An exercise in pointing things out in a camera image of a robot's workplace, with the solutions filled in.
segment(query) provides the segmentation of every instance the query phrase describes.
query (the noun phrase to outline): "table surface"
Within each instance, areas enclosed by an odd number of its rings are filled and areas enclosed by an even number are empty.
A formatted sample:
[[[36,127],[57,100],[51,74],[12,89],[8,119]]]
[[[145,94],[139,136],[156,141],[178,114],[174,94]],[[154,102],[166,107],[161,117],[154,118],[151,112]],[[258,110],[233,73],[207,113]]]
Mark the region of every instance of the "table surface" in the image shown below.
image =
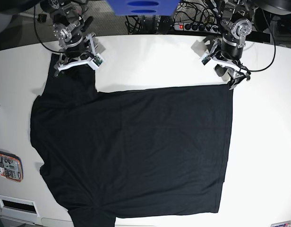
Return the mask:
[[[191,46],[202,37],[99,37],[106,62],[96,72],[99,91],[223,83]],[[57,43],[47,43],[56,48]],[[257,70],[274,47],[247,43],[241,61]],[[35,201],[40,218],[71,220],[39,174],[43,161],[31,147],[30,113],[47,78],[51,53],[40,44],[0,52],[0,150],[23,162],[21,183],[0,177],[0,194]],[[234,90],[225,183],[217,214],[117,219],[118,225],[157,227],[269,227],[291,220],[291,49],[277,47],[274,64]]]

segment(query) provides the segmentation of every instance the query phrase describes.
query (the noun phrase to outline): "black t-shirt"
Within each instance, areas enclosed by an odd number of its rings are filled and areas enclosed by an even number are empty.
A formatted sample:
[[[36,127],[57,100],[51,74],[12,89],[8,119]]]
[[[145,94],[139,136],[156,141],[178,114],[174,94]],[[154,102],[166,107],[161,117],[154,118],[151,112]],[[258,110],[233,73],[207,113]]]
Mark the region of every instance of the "black t-shirt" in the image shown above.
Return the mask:
[[[31,114],[41,175],[75,227],[218,212],[228,160],[227,85],[101,93],[85,66],[53,78]]]

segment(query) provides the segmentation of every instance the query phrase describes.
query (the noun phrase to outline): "electronic device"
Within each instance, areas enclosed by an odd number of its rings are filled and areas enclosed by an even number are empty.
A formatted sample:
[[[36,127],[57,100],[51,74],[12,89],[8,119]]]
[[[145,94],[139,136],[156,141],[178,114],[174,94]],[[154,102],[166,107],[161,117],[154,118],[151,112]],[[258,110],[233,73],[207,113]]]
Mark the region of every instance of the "electronic device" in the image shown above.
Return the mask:
[[[90,37],[83,37],[83,32],[93,21],[92,17],[86,20],[84,19],[85,6],[88,4],[88,1],[89,0],[6,0],[0,1],[0,12],[14,14],[27,10],[39,2],[41,3],[43,11],[49,13],[53,20],[53,33],[62,48],[62,51],[53,51],[60,54],[60,60],[56,65],[58,75],[60,71],[76,65],[87,64],[91,67],[93,65],[94,69],[96,68],[94,59],[96,56],[98,57],[98,55],[94,52],[93,40],[90,39]],[[278,15],[291,14],[291,0],[204,1],[214,13],[219,27],[218,32],[221,33],[223,38],[221,42],[213,40],[213,45],[209,45],[209,55],[204,56],[203,59],[205,59],[205,62],[214,61],[216,63],[215,70],[218,76],[228,72],[231,77],[231,81],[229,82],[230,89],[235,88],[243,79],[250,79],[251,72],[263,71],[271,66],[274,58],[272,63],[262,70],[249,70],[246,66],[243,66],[240,62],[240,58],[245,46],[246,36],[252,31],[251,20],[257,10],[262,10],[269,28],[268,19],[270,18],[266,18],[269,15],[265,15],[263,10]],[[71,2],[78,3],[81,10],[75,7]],[[143,34],[155,34],[156,31],[159,31],[157,26],[159,26],[160,22],[163,26],[170,22],[170,20],[165,17],[160,20],[159,15],[170,16],[172,14],[170,7],[174,8],[174,11],[178,2],[188,3],[184,0],[108,0],[108,2],[118,15],[127,14],[132,17],[134,14],[138,16],[137,19],[135,18],[136,23],[133,26],[132,34],[139,34],[140,30],[150,31],[143,32]],[[194,22],[184,23],[183,29],[186,31],[209,29],[205,24],[200,24],[200,22],[195,24]],[[130,34],[131,25],[128,18],[127,25],[128,33]],[[164,34],[164,31],[165,29],[162,29],[158,33]]]
[[[21,182],[24,177],[21,159],[0,151],[0,176],[15,182]]]
[[[205,32],[209,34],[221,34],[219,32],[219,27],[218,25],[214,24],[204,24],[200,23],[193,23],[192,26],[190,26],[191,23],[175,23],[174,24],[174,29],[176,31],[189,31],[189,32]]]

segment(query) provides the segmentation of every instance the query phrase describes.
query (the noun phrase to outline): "sticker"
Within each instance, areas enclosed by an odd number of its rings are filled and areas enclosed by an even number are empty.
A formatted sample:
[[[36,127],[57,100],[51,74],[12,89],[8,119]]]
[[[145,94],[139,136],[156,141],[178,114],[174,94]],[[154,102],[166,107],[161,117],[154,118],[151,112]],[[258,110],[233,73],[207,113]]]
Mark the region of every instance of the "sticker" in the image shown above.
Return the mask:
[[[94,56],[93,61],[99,67],[103,63],[104,60],[103,60],[102,56],[98,53]]]
[[[206,53],[206,52],[205,52],[205,53],[202,55],[202,57],[200,58],[201,62],[202,62],[204,65],[206,65],[206,64],[210,61],[210,59],[211,59],[210,55],[209,55],[208,53]]]
[[[281,223],[272,224],[271,227],[290,227],[291,221],[285,221]]]
[[[5,169],[0,167],[0,176],[2,177],[6,177],[6,174],[5,174]]]

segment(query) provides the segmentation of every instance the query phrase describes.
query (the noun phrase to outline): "blue box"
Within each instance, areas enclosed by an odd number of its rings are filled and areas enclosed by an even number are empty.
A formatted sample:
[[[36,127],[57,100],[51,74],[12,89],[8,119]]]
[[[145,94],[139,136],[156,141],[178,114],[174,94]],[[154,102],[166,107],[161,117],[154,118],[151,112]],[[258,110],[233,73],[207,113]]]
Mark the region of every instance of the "blue box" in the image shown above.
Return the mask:
[[[170,16],[180,0],[107,0],[117,16]]]

